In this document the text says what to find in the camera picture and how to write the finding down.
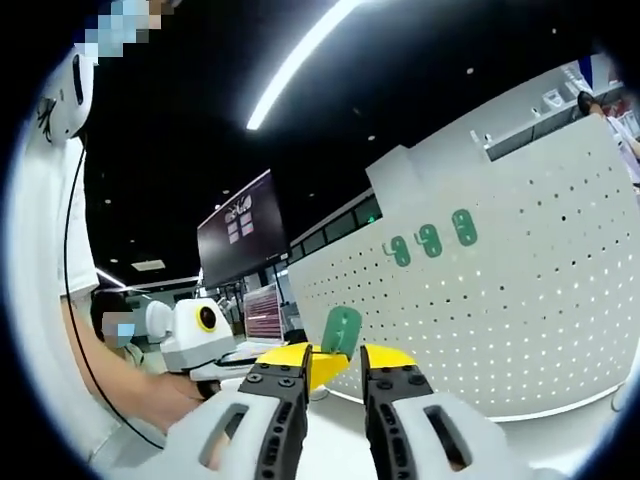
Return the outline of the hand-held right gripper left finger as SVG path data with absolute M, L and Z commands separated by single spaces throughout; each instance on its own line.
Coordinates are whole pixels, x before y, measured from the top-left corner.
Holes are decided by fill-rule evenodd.
M 236 390 L 221 391 L 169 430 L 166 479 L 293 479 L 307 433 L 312 346 L 273 349 Z

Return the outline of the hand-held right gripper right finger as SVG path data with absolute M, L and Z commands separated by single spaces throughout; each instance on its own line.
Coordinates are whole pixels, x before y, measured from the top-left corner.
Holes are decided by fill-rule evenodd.
M 379 479 L 513 479 L 504 432 L 447 392 L 408 354 L 360 347 L 365 433 Z

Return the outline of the person's left hand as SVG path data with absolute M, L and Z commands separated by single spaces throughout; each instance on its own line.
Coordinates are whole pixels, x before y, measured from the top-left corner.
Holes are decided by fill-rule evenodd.
M 163 426 L 168 428 L 221 390 L 219 380 L 193 381 L 173 374 L 157 378 L 154 400 Z

